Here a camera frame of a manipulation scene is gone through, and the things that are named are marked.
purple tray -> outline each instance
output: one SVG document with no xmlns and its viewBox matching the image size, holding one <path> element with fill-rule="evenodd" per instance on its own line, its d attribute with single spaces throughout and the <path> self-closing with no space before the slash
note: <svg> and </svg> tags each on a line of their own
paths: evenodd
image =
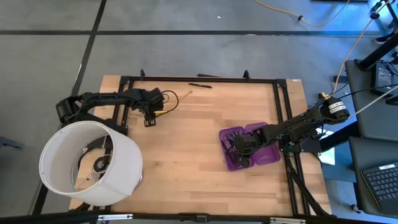
<svg viewBox="0 0 398 224">
<path fill-rule="evenodd" d="M 234 128 L 228 128 L 228 129 L 222 129 L 219 133 L 219 137 L 220 137 L 220 141 L 221 141 L 221 146 L 223 148 L 223 154 L 225 156 L 225 162 L 227 165 L 227 168 L 230 171 L 235 171 L 235 170 L 240 170 L 240 169 L 244 169 L 245 167 L 239 165 L 239 164 L 235 164 L 233 162 L 233 159 L 236 159 L 235 153 L 234 153 L 234 149 L 230 149 L 227 153 L 226 150 L 229 149 L 231 147 L 231 144 L 229 143 L 229 138 L 228 138 L 228 134 L 229 133 L 234 133 L 234 131 L 240 131 L 240 133 L 242 134 L 246 134 L 246 131 L 244 130 L 243 127 L 234 127 Z M 250 158 L 250 164 L 249 167 L 254 166 L 254 159 L 253 156 L 251 156 Z"/>
<path fill-rule="evenodd" d="M 267 123 L 265 122 L 248 124 L 246 125 L 245 130 L 247 133 L 251 133 L 253 130 L 259 129 L 265 125 L 267 125 Z M 280 153 L 277 147 L 277 143 L 260 148 L 256 153 L 254 153 L 252 157 L 254 158 L 256 164 L 259 165 L 278 162 L 280 160 Z"/>
</svg>

keyboard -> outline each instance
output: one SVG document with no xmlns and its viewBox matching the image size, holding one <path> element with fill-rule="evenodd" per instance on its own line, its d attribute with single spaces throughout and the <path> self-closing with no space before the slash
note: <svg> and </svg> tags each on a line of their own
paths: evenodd
<svg viewBox="0 0 398 224">
<path fill-rule="evenodd" d="M 361 172 L 377 205 L 386 215 L 398 215 L 398 162 Z"/>
</svg>

floor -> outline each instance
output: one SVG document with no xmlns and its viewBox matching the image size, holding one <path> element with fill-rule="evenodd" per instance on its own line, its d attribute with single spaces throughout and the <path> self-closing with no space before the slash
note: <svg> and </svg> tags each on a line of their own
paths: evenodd
<svg viewBox="0 0 398 224">
<path fill-rule="evenodd" d="M 270 1 L 274 7 L 301 13 L 321 24 L 342 4 L 311 0 Z M 40 153 L 58 129 L 55 104 L 67 97 L 79 73 L 80 93 L 98 91 L 103 75 L 195 76 L 197 73 L 241 77 L 298 78 L 307 103 L 331 92 L 348 50 L 369 22 L 372 3 L 349 4 L 337 19 L 314 28 L 247 0 L 107 1 L 98 30 L 266 30 L 323 31 L 310 35 L 98 35 L 89 56 L 88 35 L 4 35 L 1 30 L 92 30 L 101 0 L 3 0 L 0 2 L 0 136 L 24 142 L 25 148 L 0 150 L 0 217 L 25 215 L 37 191 Z M 391 21 L 381 11 L 379 26 Z M 364 58 L 377 45 L 373 22 L 350 59 Z M 346 87 L 338 93 L 348 93 Z M 353 105 L 345 98 L 351 112 Z M 341 126 L 329 127 L 335 131 Z M 352 184 L 326 180 L 332 211 L 344 218 L 397 223 L 356 214 Z M 44 213 L 65 212 L 68 198 L 49 193 Z M 136 221 L 159 223 L 158 221 Z"/>
</svg>

wooden tabletop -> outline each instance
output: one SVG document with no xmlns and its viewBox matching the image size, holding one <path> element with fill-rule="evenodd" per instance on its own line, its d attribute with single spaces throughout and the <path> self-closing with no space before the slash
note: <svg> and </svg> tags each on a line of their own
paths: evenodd
<svg viewBox="0 0 398 224">
<path fill-rule="evenodd" d="M 106 75 L 100 92 L 118 90 L 120 76 Z M 111 206 L 113 212 L 208 213 L 211 215 L 291 216 L 290 196 L 283 156 L 273 164 L 231 172 L 227 169 L 218 132 L 221 129 L 258 122 L 277 124 L 272 85 L 263 83 L 205 83 L 213 88 L 186 82 L 135 81 L 134 88 L 172 90 L 183 99 L 176 110 L 157 118 L 145 128 L 143 115 L 129 111 L 128 136 L 140 147 L 144 181 L 130 197 Z M 287 80 L 293 116 L 307 109 L 300 80 Z M 284 119 L 287 118 L 280 90 Z M 175 98 L 165 108 L 171 108 Z M 111 118 L 113 106 L 97 107 L 95 115 Z M 94 150 L 81 162 L 76 186 L 87 188 L 86 178 L 95 159 Z M 331 212 L 318 159 L 301 154 L 305 183 L 317 202 Z M 296 186 L 299 211 L 301 196 Z M 81 202 L 72 200 L 70 207 Z"/>
</svg>

black pen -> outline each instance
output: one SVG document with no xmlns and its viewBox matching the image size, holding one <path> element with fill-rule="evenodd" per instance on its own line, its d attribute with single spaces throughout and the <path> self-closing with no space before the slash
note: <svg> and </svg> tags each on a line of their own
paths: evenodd
<svg viewBox="0 0 398 224">
<path fill-rule="evenodd" d="M 199 86 L 199 87 L 205 87 L 205 88 L 213 88 L 213 87 L 211 87 L 211 86 L 209 86 L 209 85 L 199 85 L 199 84 L 196 84 L 196 83 L 188 83 L 188 85 Z"/>
</svg>

